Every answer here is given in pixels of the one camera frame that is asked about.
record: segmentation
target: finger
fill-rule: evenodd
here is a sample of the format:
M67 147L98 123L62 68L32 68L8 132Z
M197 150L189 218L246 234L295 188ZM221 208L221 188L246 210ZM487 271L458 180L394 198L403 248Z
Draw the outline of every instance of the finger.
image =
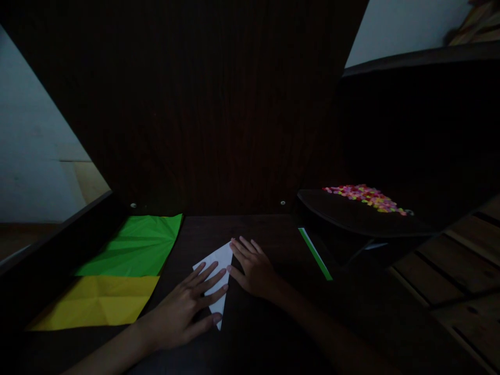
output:
M196 276L198 276L198 274L202 271L202 269L204 269L204 268L205 268L205 265L206 265L206 263L205 263L205 262L201 262L201 263L199 264L199 266L198 266L198 267L196 267L196 269L195 269L193 272L191 272L191 274L190 274L188 277L186 277L186 278L184 279L184 282L187 284L187 283L189 283L191 280L193 280Z
M236 246L234 246L232 243L229 245L231 250L233 251L234 256L236 257L237 260L240 261L241 264L243 264L243 261L246 260L246 258L241 254L241 252L238 250Z
M257 242L255 242L254 240L250 240L250 242L252 243L252 245L254 246L255 250L257 250L257 252L259 254L263 254L264 253Z
M226 292L228 291L228 288L229 288L229 286L227 284L225 284L218 291L216 291L216 292L214 292L206 297L200 298L198 300L198 304L197 304L198 310L201 310L202 308L213 305L215 302L220 300L220 298L226 294Z
M250 258L251 253L247 249L245 249L245 246L239 243L236 239L231 239L231 243L237 247L237 249L245 258Z
M196 276L188 285L191 286L192 288L200 284L201 282L205 281L207 277L210 276L210 274L215 270L219 262L215 261L213 262L208 268L200 273L198 276Z
M226 269L222 268L217 274L208 279L207 281L202 282L200 285L197 285L193 289L193 295L199 296L202 293L205 293L207 290L209 290L212 286L217 284L220 279L222 279L222 276L226 273Z
M216 312L186 328L183 333L184 342L188 343L194 338L200 336L202 333L205 333L210 330L213 326L215 326L218 322L222 320L222 315Z
M250 242L248 242L243 236L240 236L240 241L243 242L243 245L246 246L249 252L256 254L257 250L254 249L254 247L251 245Z
M244 289L247 290L248 288L248 281L245 277L244 274L238 270L238 268L235 268L233 266L228 266L227 270L231 276L237 281L237 283Z

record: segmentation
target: pile of paper stars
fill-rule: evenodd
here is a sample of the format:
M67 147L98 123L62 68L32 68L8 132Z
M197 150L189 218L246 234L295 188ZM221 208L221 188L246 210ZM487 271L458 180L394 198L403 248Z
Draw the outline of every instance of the pile of paper stars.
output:
M361 185L340 185L338 187L324 187L323 190L330 194L339 194L353 201L366 203L368 206L376 208L378 212L391 213L398 212L403 216L407 213L402 208L397 208L396 203L389 197L382 194L380 190Z

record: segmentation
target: origami paper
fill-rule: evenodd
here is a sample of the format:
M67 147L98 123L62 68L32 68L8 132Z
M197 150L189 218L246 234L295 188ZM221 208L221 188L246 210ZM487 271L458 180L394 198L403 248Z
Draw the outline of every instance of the origami paper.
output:
M75 273L77 276L157 276L181 225L174 217L131 216L104 251Z
M312 256L314 256L314 259L315 259L316 263L318 264L319 268L321 269L321 272L323 272L324 277L328 281L332 281L333 278L330 275L328 268L324 265L323 259L321 259L321 257L319 256L318 251L314 247L313 242L309 238L309 235L307 234L305 228L299 228L298 230L301 233L304 241L306 241L307 247L309 247L309 250L311 250Z
M233 251L231 251L231 248L229 247L230 242L228 242L226 245L223 247L220 247L219 249L215 250L213 253L211 253L209 256L206 258L200 260L198 263L196 263L193 266L193 270L196 269L200 265L201 262L205 262L207 268L210 266L213 262L217 261L219 262L218 266L215 268L215 270L212 271L210 276L208 278L211 278L215 276L222 268L226 268L228 265L231 264L231 261L233 259ZM224 284L227 284L229 281L229 272L226 272L224 276L222 276L222 279L220 279L217 284L215 284L213 287L211 287L205 295L210 295L216 291L218 291ZM221 313L222 315L224 312L224 304L226 303L226 295L223 295L220 300L215 302L214 304L210 305L210 311L211 313ZM220 330L222 326L222 320L217 323L217 328Z
M45 309L26 330L56 331L134 323L158 279L158 276L85 276L55 304Z

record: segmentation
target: hand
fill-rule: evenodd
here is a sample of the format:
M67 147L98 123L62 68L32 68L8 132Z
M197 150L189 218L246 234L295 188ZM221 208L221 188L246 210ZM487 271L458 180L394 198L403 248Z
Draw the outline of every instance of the hand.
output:
M279 277L257 242L254 240L248 242L242 236L240 236L240 241L245 246L236 239L231 239L229 247L236 259L240 261L245 275L231 266L228 266L227 270L244 290L256 297L269 299L270 291Z
M207 332L222 319L222 315L216 313L196 323L191 322L198 311L216 302L228 290L226 284L214 294L201 296L226 273L226 270L222 269L214 277L206 280L217 264L217 262L212 263L200 273L205 267L205 262L201 263L154 310L137 321L145 332L151 351L184 345Z

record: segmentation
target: person's left hand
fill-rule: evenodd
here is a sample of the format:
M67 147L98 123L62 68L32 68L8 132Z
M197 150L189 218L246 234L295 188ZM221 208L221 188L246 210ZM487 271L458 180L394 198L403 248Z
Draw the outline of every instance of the person's left hand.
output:
M151 351L184 345L207 332L222 319L221 314L215 313L196 323L191 322L198 311L216 302L228 290L226 284L214 294L201 296L225 274L226 270L222 269L214 277L206 280L217 264L217 262L212 263L200 273L205 267L205 263L201 263L154 310L137 321Z

